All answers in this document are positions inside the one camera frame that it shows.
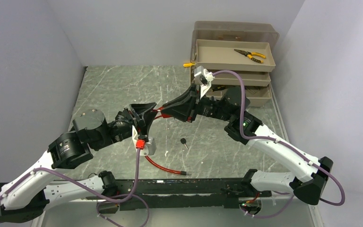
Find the red cable lock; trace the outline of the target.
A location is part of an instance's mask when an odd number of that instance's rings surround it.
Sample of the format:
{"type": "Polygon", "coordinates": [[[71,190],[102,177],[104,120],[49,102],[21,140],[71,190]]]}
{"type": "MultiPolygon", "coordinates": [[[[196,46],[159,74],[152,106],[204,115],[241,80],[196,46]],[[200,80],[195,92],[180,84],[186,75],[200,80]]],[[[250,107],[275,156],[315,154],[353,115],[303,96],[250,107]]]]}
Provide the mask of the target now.
{"type": "Polygon", "coordinates": [[[158,163],[156,163],[155,161],[153,161],[149,156],[146,156],[145,158],[150,164],[152,164],[153,166],[155,166],[156,168],[158,168],[162,171],[165,171],[165,172],[168,172],[171,174],[175,174],[175,175],[183,175],[183,176],[189,175],[186,171],[173,170],[173,169],[169,169],[164,166],[161,166],[158,163]]]}

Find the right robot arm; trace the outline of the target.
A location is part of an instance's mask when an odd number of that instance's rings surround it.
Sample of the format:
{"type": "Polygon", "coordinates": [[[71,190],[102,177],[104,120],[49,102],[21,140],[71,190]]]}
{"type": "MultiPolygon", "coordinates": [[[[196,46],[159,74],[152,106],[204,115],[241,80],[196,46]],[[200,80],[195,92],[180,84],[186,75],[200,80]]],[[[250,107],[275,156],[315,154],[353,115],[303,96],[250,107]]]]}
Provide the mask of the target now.
{"type": "Polygon", "coordinates": [[[289,192],[307,204],[317,205],[322,200],[333,161],[305,154],[276,135],[260,119],[247,111],[241,115],[240,110],[239,87],[228,88],[217,100],[201,96],[195,85],[160,108],[164,118],[182,122],[192,122],[197,115],[227,121],[224,130],[230,138],[262,151],[288,169],[287,173],[249,170],[241,184],[245,195],[253,196],[260,191],[289,192]]]}

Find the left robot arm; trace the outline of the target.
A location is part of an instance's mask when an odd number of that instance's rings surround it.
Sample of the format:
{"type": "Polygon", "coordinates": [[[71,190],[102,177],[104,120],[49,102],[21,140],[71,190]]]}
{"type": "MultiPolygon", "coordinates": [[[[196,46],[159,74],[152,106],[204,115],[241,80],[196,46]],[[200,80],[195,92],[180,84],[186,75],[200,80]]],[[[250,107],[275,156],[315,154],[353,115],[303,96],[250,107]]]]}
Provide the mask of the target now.
{"type": "Polygon", "coordinates": [[[30,168],[15,180],[0,183],[0,223],[28,222],[54,206],[91,195],[114,204],[135,197],[139,166],[128,193],[119,191],[109,171],[81,181],[66,173],[91,160],[95,151],[128,138],[133,139],[137,158],[153,153],[154,141],[148,132],[157,115],[155,107],[155,103],[131,104],[112,122],[100,110],[84,111],[30,168]]]}

